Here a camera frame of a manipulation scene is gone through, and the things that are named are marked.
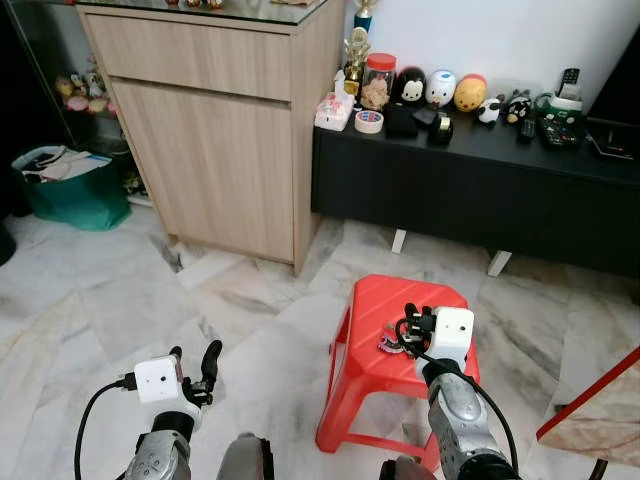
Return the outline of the blue gold trophy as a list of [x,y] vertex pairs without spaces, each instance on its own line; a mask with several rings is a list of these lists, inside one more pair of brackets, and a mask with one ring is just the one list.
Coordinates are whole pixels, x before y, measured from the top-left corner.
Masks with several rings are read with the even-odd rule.
[[353,27],[362,28],[365,32],[369,32],[372,23],[372,10],[380,3],[381,0],[351,0],[355,5],[355,14],[353,14]]

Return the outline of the green bag with papers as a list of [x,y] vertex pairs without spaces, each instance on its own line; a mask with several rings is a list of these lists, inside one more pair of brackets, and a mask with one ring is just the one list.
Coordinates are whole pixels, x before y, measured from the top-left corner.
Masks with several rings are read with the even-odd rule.
[[111,230],[131,215],[110,157],[45,145],[18,156],[10,170],[37,218],[82,230]]

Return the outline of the marble table with red edge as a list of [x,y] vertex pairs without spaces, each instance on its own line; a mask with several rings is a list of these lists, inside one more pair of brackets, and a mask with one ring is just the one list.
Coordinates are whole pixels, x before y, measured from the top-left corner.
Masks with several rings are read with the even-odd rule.
[[536,431],[550,448],[640,465],[640,349],[617,362]]

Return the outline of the white tape roll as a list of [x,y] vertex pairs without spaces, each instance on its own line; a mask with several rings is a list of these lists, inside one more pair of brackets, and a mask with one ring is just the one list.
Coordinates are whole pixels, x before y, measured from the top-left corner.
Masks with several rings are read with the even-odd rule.
[[364,134],[380,133],[384,129],[385,115],[376,110],[360,110],[353,118],[353,127]]

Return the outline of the black low sideboard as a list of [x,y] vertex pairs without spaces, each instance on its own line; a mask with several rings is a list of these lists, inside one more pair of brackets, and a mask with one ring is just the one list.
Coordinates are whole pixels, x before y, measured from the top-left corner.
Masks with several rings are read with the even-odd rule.
[[640,168],[524,142],[454,116],[448,143],[314,129],[312,210],[408,232],[640,274]]

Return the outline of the green black desk telephone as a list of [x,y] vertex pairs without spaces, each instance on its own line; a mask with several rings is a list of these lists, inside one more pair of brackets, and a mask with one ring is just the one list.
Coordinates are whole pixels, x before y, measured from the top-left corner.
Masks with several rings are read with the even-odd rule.
[[548,148],[576,148],[584,141],[581,100],[540,93],[535,97],[534,108],[539,138]]

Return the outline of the bunch of keys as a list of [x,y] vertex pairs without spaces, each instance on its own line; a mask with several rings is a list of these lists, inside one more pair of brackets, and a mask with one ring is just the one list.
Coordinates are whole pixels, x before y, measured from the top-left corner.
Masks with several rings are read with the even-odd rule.
[[387,328],[383,329],[383,332],[381,332],[381,339],[378,343],[378,348],[380,351],[388,353],[388,355],[403,355],[404,347],[402,346],[401,339],[399,339],[393,326],[387,326]]

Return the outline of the light wooden cabinet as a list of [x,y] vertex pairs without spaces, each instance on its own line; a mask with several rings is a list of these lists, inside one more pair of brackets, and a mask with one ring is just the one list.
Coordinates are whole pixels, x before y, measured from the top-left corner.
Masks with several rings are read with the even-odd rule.
[[168,237],[300,273],[344,0],[76,0],[76,12]]

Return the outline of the white pink tissue box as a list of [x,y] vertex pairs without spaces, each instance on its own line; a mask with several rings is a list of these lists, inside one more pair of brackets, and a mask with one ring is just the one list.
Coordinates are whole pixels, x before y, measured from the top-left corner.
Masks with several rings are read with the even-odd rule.
[[332,92],[316,106],[314,125],[326,131],[343,131],[355,110],[355,96],[346,91],[346,82],[337,79]]

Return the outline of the red plastic stool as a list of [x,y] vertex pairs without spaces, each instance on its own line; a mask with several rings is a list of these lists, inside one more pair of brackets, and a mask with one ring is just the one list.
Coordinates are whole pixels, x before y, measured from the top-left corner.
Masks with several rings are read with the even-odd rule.
[[415,362],[407,355],[392,355],[380,348],[389,326],[402,319],[408,303],[468,307],[466,298],[448,285],[379,274],[358,279],[330,346],[329,389],[315,434],[321,452],[334,453],[344,443],[355,443],[420,458],[421,465],[430,470],[442,465],[435,434],[424,443],[413,444],[352,430],[352,422],[370,394],[428,397],[428,384]]

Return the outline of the black wallet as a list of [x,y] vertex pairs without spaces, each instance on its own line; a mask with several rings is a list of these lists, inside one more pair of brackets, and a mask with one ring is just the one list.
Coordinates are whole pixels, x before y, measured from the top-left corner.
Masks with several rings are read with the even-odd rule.
[[384,106],[384,132],[389,138],[415,138],[419,134],[416,122],[417,109],[393,102]]

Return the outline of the grey left robot leg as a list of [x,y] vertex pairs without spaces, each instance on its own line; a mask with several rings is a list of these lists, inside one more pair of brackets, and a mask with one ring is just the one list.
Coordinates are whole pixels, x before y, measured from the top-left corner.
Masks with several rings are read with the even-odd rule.
[[216,480],[275,480],[270,440],[250,431],[228,445]]

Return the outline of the black cordless phone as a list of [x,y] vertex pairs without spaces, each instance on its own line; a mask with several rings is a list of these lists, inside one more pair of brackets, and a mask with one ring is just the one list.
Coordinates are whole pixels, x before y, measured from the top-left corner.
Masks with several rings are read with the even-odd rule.
[[576,67],[563,69],[556,96],[558,99],[581,101],[581,87],[579,78],[581,69]]

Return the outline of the flat black tray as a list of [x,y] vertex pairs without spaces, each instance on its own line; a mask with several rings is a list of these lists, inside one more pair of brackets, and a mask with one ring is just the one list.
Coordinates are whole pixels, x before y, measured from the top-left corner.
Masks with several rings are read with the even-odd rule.
[[634,132],[611,125],[590,125],[586,128],[591,150],[598,156],[617,157],[628,161],[640,159],[640,147]]

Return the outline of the black television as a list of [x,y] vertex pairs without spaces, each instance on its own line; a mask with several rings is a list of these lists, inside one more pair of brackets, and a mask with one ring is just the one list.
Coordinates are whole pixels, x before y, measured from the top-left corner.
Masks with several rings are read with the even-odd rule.
[[591,122],[636,125],[635,115],[631,113],[634,96],[631,90],[635,86],[634,58],[639,35],[639,29],[635,29],[620,60],[614,64],[602,91],[590,106],[588,119]]

